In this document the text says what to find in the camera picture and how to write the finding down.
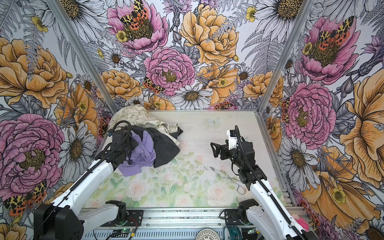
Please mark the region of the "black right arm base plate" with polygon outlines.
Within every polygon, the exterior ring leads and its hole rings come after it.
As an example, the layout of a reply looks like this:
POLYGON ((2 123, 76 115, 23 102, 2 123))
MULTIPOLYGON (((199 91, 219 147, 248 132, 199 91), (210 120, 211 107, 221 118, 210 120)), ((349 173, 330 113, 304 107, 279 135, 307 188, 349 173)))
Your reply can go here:
POLYGON ((225 221, 226 226, 245 226, 241 221, 238 209, 224 209, 220 218, 225 221))

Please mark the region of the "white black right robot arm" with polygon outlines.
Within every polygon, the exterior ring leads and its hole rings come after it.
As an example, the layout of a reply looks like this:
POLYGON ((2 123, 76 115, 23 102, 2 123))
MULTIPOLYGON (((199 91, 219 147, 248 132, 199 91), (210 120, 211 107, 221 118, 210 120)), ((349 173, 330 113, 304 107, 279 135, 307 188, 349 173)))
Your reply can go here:
POLYGON ((316 240, 316 234, 302 227, 274 193, 267 176, 255 162, 253 143, 241 136, 238 126, 228 130, 227 135, 224 145, 211 143, 211 148, 214 157, 230 160, 238 168, 241 186, 253 196, 239 204, 241 222, 253 225, 266 240, 316 240))

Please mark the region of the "purple cloth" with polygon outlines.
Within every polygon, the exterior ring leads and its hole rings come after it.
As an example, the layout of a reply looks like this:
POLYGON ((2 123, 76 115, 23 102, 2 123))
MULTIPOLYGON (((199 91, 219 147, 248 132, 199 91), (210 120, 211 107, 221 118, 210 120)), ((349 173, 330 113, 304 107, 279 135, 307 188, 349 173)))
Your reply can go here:
POLYGON ((156 159, 154 141, 147 131, 141 135, 131 131, 132 138, 138 145, 133 149, 129 158, 119 165, 119 170, 124 177, 131 177, 141 173, 142 167, 152 167, 156 159))

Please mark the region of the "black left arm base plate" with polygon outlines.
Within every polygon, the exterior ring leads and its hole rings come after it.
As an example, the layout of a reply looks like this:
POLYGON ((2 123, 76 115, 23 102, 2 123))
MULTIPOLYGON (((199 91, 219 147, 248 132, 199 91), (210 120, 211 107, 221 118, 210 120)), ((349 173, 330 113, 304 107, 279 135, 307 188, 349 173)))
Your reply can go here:
POLYGON ((126 210, 122 216, 121 226, 123 227, 140 227, 144 218, 143 210, 126 210))

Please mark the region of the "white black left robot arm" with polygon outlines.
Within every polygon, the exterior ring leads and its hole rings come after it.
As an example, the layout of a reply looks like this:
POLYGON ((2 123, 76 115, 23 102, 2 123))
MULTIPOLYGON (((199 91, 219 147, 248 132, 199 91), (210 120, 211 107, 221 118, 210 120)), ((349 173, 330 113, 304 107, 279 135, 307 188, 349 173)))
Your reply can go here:
POLYGON ((126 204, 120 201, 108 201, 97 209, 81 212, 95 189, 131 157, 138 145, 128 121, 114 125, 111 140, 69 189, 52 203, 42 204, 35 210, 35 240, 80 240, 106 223, 124 224, 128 220, 126 204))

